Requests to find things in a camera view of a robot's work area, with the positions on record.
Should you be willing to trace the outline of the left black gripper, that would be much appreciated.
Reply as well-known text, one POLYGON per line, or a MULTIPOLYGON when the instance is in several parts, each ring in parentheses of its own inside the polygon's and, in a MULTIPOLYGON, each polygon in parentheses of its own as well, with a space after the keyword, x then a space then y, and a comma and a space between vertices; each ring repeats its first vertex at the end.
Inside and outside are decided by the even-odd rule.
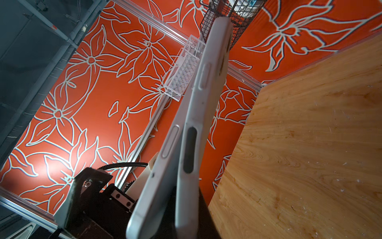
POLYGON ((81 171, 54 214, 58 228, 74 239, 124 239, 137 201, 111 179, 103 170, 81 171))

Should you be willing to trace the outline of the black phone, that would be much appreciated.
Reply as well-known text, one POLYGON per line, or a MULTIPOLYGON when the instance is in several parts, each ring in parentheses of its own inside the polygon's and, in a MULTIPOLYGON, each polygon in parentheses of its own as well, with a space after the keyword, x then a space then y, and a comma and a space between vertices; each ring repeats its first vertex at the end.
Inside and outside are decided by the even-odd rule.
POLYGON ((128 239, 179 239, 175 228, 176 187, 183 130, 195 78, 187 89, 128 222, 128 239))

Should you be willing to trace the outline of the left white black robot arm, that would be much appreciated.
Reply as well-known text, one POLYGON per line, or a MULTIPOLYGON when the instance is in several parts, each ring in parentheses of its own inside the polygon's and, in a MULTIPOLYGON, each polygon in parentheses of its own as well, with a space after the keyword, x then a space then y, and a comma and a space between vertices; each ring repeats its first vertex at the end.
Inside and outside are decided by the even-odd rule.
POLYGON ((57 230, 50 238, 66 233, 74 239, 124 239, 137 200, 126 194, 132 182, 122 190, 109 184, 112 175, 108 170, 147 166, 122 162, 83 169, 74 177, 66 199, 54 214, 57 230))

